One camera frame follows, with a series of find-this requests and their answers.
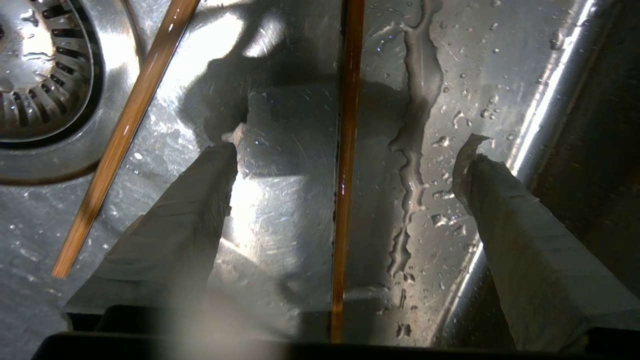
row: drain hole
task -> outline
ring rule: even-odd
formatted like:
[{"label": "drain hole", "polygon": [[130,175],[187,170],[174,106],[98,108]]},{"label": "drain hole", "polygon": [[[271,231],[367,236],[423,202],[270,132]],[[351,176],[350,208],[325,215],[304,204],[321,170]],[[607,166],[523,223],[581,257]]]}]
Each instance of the drain hole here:
[{"label": "drain hole", "polygon": [[24,104],[22,103],[22,99],[20,98],[20,94],[14,92],[13,101],[15,102],[15,108],[18,110],[18,122],[20,126],[27,127],[29,126],[29,121],[27,120],[27,112],[24,111]]},{"label": "drain hole", "polygon": [[81,61],[86,61],[86,58],[84,57],[84,54],[79,52],[79,51],[67,49],[66,47],[62,47],[62,46],[56,47],[56,51],[59,54],[66,55],[66,56],[69,56],[71,58],[75,58],[75,59],[78,59],[78,60],[81,60]]},{"label": "drain hole", "polygon": [[55,76],[54,74],[50,75],[50,78],[58,85],[60,86],[65,86],[65,82],[62,81],[58,76]]},{"label": "drain hole", "polygon": [[76,71],[74,69],[71,69],[70,67],[68,67],[65,64],[61,63],[60,61],[56,61],[56,66],[58,67],[58,69],[66,72],[69,75],[73,75],[73,74],[76,73]]},{"label": "drain hole", "polygon": [[62,5],[56,5],[44,10],[42,12],[42,16],[44,16],[45,19],[53,19],[54,17],[59,17],[68,13],[71,13],[71,10],[65,9]]},{"label": "drain hole", "polygon": [[28,94],[31,98],[31,102],[36,106],[36,108],[38,108],[38,112],[40,113],[40,119],[42,119],[42,122],[45,124],[48,123],[49,113],[47,113],[47,110],[44,108],[44,105],[42,105],[40,100],[36,100],[36,98],[38,97],[36,92],[31,89],[29,90]]},{"label": "drain hole", "polygon": [[84,33],[78,29],[53,29],[51,30],[53,36],[58,38],[82,38],[84,39]]},{"label": "drain hole", "polygon": [[67,107],[62,103],[62,101],[60,101],[60,99],[58,98],[58,96],[56,96],[56,94],[51,93],[51,88],[49,88],[49,85],[40,84],[40,88],[49,96],[51,101],[53,101],[53,103],[58,107],[58,109],[60,109],[60,113],[62,114],[67,113]]}]

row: wooden chopstick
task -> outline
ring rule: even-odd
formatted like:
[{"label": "wooden chopstick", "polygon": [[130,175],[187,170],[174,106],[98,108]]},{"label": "wooden chopstick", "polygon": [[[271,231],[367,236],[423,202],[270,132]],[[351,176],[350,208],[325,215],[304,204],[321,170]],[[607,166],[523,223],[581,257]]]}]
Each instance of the wooden chopstick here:
[{"label": "wooden chopstick", "polygon": [[66,277],[200,0],[172,0],[51,275]]},{"label": "wooden chopstick", "polygon": [[355,151],[358,95],[360,92],[360,55],[365,0],[346,0],[346,32],[342,64],[340,146],[338,156],[338,191],[335,205],[335,242],[333,245],[333,283],[331,297],[331,343],[342,341],[342,307],[344,272],[349,238],[351,180]]}]

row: brown chopstick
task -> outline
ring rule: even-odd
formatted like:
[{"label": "brown chopstick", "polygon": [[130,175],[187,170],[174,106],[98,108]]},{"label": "brown chopstick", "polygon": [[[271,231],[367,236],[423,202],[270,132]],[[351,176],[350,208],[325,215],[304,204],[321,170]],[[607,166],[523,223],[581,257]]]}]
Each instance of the brown chopstick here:
[{"label": "brown chopstick", "polygon": [[360,92],[360,55],[365,0],[346,1],[346,32],[344,63],[342,64],[342,110],[340,116],[340,147],[338,156],[338,191],[335,205],[335,242],[333,245],[333,284],[331,297],[331,343],[342,341],[342,307],[344,303],[344,272],[349,238],[349,208],[355,151],[358,95]]},{"label": "brown chopstick", "polygon": [[66,277],[200,0],[172,0],[51,275]]}]

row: drain strainer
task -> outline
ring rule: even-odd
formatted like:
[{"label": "drain strainer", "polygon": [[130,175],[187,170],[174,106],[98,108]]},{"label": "drain strainer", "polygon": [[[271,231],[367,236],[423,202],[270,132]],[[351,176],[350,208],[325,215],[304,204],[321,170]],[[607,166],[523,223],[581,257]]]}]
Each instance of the drain strainer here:
[{"label": "drain strainer", "polygon": [[86,29],[66,0],[2,0],[0,142],[40,140],[69,126],[89,99]]}]

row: scratched metal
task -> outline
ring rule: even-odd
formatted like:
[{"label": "scratched metal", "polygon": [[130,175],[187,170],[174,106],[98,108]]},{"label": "scratched metal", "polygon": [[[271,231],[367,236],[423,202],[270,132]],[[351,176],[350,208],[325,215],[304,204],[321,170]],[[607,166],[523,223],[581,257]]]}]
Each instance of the scratched metal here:
[{"label": "scratched metal", "polygon": [[[246,119],[250,93],[317,83],[337,87],[340,1],[220,3],[201,2],[67,280],[51,279],[49,272],[90,177],[0,188],[0,236],[5,239],[0,284],[7,289],[0,308],[6,324],[1,357],[27,357],[23,349],[33,351],[44,336],[65,328],[60,306],[200,149]],[[589,49],[600,26],[597,20],[586,21],[592,0],[447,0],[442,8],[438,3],[367,2],[347,342],[456,346],[458,328],[473,309],[486,272],[475,225],[448,194],[454,155],[473,131],[492,137],[483,150],[507,161],[521,178],[535,173],[548,135],[544,130],[567,109],[591,55],[581,49]],[[148,49],[167,5],[168,0],[129,1],[142,49]],[[430,10],[423,12],[423,7]],[[555,32],[565,38],[561,45],[553,41],[559,39]],[[116,39],[110,38],[112,44]],[[407,56],[407,49],[414,56]],[[337,108],[336,96],[314,99],[319,101],[314,109]],[[424,120],[407,115],[421,99],[435,99],[422,113],[428,121],[420,148],[409,149],[422,154],[414,161],[420,177],[413,182],[422,185],[414,189],[414,195],[422,195],[422,206],[412,207],[411,221],[405,222],[400,169],[406,160],[389,144],[405,120]],[[304,101],[288,104],[294,112]],[[264,163],[252,152],[275,151],[280,135],[276,131],[270,135],[276,140],[256,140],[260,144],[247,147],[240,158],[241,168],[265,173],[236,183],[211,281],[271,309],[274,331],[292,339],[323,340],[326,333],[319,324],[326,321],[326,308],[321,303],[328,294],[322,296],[322,286],[307,292],[305,277],[330,274],[331,239],[319,250],[306,249],[301,241],[316,236],[313,224],[331,225],[332,201],[309,195],[329,193],[326,186],[333,184],[322,182],[322,189],[305,185],[304,172],[293,171],[290,163],[260,167]],[[294,147],[295,139],[300,141],[297,136],[284,141],[285,159],[313,163],[335,155],[329,145],[314,147],[310,154],[312,146],[301,142]],[[278,236],[268,236],[276,229]],[[390,252],[403,229],[409,237],[400,253],[411,256],[391,278]]]}]

